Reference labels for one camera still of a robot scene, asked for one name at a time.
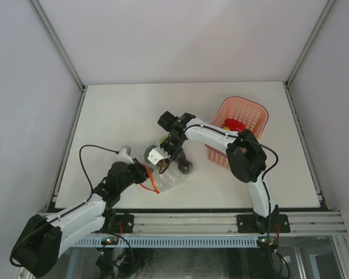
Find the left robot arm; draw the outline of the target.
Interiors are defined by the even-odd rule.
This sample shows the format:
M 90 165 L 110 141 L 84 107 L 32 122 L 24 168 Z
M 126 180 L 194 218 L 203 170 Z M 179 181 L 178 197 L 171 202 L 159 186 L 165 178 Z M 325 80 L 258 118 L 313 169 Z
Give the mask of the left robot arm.
M 137 159 L 113 163 L 87 199 L 55 214 L 32 216 L 11 250 L 10 264 L 35 277 L 45 276 L 79 240 L 95 231 L 112 231 L 116 225 L 112 208 L 122 192 L 150 178 L 149 168 Z

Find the clear zip top bag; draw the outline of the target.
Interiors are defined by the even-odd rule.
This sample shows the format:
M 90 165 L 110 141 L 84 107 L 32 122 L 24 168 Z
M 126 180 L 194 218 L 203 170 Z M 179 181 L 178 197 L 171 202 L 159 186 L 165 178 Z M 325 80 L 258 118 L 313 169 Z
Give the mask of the clear zip top bag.
M 161 194 L 183 184 L 190 176 L 190 174 L 181 174 L 176 162 L 166 163 L 162 160 L 156 165 L 146 162 L 145 165 L 148 167 L 150 177 L 146 182 L 141 183 L 140 186 L 156 194 Z

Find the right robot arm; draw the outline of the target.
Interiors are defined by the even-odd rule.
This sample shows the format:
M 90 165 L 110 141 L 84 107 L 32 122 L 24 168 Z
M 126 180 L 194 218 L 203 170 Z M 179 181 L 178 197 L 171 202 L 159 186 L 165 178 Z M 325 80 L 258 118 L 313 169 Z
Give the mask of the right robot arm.
M 159 166 L 161 174 L 172 162 L 184 158 L 182 146 L 186 140 L 209 146 L 226 156 L 230 171 L 236 179 L 248 184 L 257 228 L 268 232 L 275 227 L 279 206 L 271 198 L 265 180 L 267 173 L 279 161 L 273 149 L 260 144 L 247 129 L 241 132 L 227 131 L 189 113 L 177 117 L 166 111 L 160 116 L 158 124 L 168 136 L 149 152 L 147 159 Z

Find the red yellow fake peach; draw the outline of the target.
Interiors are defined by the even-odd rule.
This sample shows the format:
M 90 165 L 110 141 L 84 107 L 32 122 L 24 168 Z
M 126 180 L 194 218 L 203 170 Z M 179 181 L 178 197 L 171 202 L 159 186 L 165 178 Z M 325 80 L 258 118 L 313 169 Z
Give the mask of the red yellow fake peach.
M 242 132 L 245 129 L 245 125 L 236 119 L 228 118 L 223 122 L 222 128 L 228 131 Z

